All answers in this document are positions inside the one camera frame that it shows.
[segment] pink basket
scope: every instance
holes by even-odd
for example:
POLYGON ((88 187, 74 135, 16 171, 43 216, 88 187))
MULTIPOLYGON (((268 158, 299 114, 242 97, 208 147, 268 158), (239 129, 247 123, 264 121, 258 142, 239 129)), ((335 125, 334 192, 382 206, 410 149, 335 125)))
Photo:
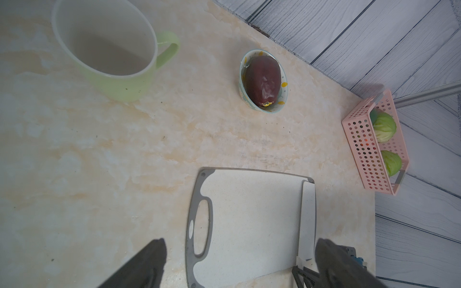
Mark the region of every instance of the pink basket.
POLYGON ((364 99, 342 123, 365 189, 396 195, 407 172, 410 159, 390 90, 387 89, 377 96, 364 99), (370 120, 370 111, 373 108, 390 114, 397 124, 397 132, 387 143, 378 143, 376 140, 370 120), (395 183, 391 183, 387 175, 381 150, 398 153, 402 158, 402 167, 395 183))

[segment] marble countertop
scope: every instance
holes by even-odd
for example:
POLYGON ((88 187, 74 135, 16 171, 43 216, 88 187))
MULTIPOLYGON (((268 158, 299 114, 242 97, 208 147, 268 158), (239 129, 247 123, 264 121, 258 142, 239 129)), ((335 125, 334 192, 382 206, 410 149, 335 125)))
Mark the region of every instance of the marble countertop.
MULTIPOLYGON (((186 287, 184 244, 201 167, 312 177, 317 237, 353 246, 375 272, 374 193, 363 188, 341 120, 360 101, 209 0, 133 0, 182 41, 149 92, 98 93, 54 38, 53 0, 0 9, 0 278, 5 287, 97 287, 152 239, 162 287, 186 287), (238 68, 262 48, 282 64, 277 114, 248 108, 238 68)), ((236 287, 289 287, 289 271, 236 287)))

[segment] ceramic bowl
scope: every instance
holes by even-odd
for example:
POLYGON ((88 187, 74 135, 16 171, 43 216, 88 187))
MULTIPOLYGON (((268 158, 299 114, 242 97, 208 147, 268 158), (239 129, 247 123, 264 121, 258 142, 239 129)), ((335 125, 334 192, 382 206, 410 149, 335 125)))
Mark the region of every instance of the ceramic bowl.
POLYGON ((280 67, 280 75, 282 76, 282 84, 280 85, 280 90, 278 92, 277 100, 275 103, 272 105, 269 105, 268 107, 258 107, 253 101, 248 97, 247 92, 245 91, 245 87, 243 86, 243 82, 245 81, 245 71, 248 68, 248 63, 250 62, 250 59, 252 57, 257 57, 257 56, 270 56, 275 59, 272 54, 270 54, 268 51, 264 51, 261 49, 255 49, 247 52, 245 56, 242 58, 240 62, 240 75, 238 78, 238 87, 239 87, 239 92, 240 92, 240 97, 245 101, 245 103, 253 110, 256 111, 261 111, 265 113, 276 113, 282 110, 282 108, 285 106, 285 103, 287 102, 288 99, 288 81, 287 81, 287 76, 285 75, 285 71, 280 65, 280 63, 275 59, 278 63, 278 66, 280 67))

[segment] wooden floor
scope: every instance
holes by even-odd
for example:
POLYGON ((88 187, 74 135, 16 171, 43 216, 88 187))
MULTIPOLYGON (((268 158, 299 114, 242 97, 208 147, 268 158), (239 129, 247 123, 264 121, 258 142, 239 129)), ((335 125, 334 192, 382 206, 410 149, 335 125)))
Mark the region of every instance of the wooden floor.
MULTIPOLYGON (((365 98, 461 80, 460 0, 215 0, 365 98)), ((458 96, 398 109, 410 156, 399 194, 376 193, 377 277, 461 287, 458 96)))

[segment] white cutting board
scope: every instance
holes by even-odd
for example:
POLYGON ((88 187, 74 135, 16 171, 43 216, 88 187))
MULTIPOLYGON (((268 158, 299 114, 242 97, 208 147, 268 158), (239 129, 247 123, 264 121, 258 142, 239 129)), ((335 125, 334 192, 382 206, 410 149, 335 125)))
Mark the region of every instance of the white cutting board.
POLYGON ((309 177, 284 173, 200 171, 186 236, 189 287, 233 285, 295 266, 305 182, 314 186, 309 177), (208 239, 203 254, 195 255, 191 222, 203 199, 209 205, 208 239))

